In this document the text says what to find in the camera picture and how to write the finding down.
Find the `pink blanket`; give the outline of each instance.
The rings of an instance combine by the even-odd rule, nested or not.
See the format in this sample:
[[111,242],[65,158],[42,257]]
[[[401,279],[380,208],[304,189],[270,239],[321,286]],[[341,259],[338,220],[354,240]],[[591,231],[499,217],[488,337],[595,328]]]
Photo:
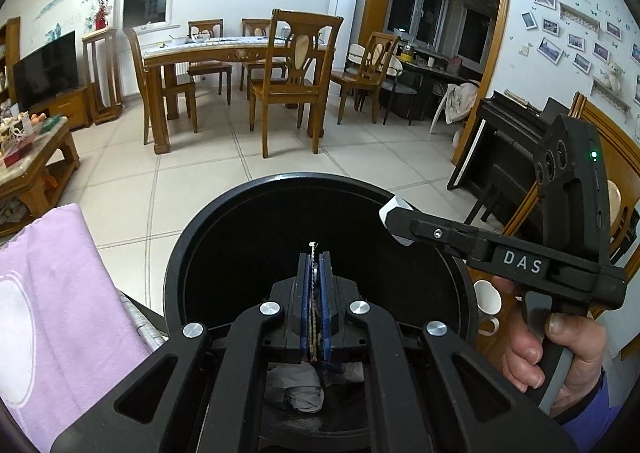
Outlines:
[[77,205],[0,249],[0,397],[41,452],[149,354]]

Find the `metal screw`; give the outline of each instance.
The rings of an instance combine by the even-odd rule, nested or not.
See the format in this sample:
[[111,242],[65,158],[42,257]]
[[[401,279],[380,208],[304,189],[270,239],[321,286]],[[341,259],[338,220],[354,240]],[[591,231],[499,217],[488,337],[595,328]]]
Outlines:
[[280,312],[280,305],[278,305],[274,301],[266,301],[262,305],[260,305],[260,312],[262,312],[265,316],[273,316]]
[[196,338],[204,332],[204,328],[200,323],[187,323],[182,329],[182,333],[186,338]]
[[366,301],[354,301],[349,305],[349,310],[354,314],[366,314],[370,308],[369,303]]
[[432,336],[443,336],[447,333],[447,325],[442,321],[430,321],[427,323],[427,332]]

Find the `human hand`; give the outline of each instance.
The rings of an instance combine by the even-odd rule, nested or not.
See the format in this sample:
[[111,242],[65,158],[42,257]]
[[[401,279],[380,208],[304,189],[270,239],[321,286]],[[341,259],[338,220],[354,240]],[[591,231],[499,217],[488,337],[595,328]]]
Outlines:
[[[502,293],[515,292],[513,282],[508,279],[494,276],[492,284]],[[502,355],[502,373],[525,393],[529,386],[538,388],[545,380],[545,374],[537,366],[542,357],[542,343],[524,321],[520,304],[511,309],[508,327],[509,344]],[[555,417],[579,403],[598,383],[607,346],[607,331],[593,319],[551,314],[546,321],[545,334],[575,354],[564,385],[551,407],[550,416]]]

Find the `white cup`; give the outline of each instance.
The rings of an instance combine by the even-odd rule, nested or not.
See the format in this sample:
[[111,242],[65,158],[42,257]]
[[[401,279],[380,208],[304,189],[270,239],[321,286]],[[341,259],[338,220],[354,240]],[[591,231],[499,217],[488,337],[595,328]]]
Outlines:
[[494,324],[492,332],[479,329],[478,333],[481,336],[493,336],[500,328],[498,318],[494,317],[502,308],[500,293],[485,279],[476,281],[474,290],[476,291],[476,300],[478,302],[478,322],[482,324],[485,321],[491,321]]

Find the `tile floor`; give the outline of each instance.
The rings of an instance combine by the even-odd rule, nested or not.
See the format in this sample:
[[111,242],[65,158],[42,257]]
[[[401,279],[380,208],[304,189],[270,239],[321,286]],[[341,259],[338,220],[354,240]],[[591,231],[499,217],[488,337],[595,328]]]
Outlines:
[[408,126],[393,115],[386,126],[372,124],[370,106],[358,113],[350,102],[337,126],[336,99],[330,98],[318,155],[305,131],[296,130],[296,112],[270,107],[267,160],[260,150],[260,113],[252,133],[246,97],[237,90],[231,107],[217,94],[198,91],[198,134],[181,103],[180,119],[168,124],[172,152],[161,156],[153,144],[143,146],[142,104],[131,100],[120,119],[74,132],[82,165],[61,204],[80,204],[116,286],[159,312],[164,270],[181,230],[221,193],[261,176],[346,175],[397,192],[425,212],[464,220],[475,199],[446,189],[452,127],[441,124],[431,135],[428,123]]

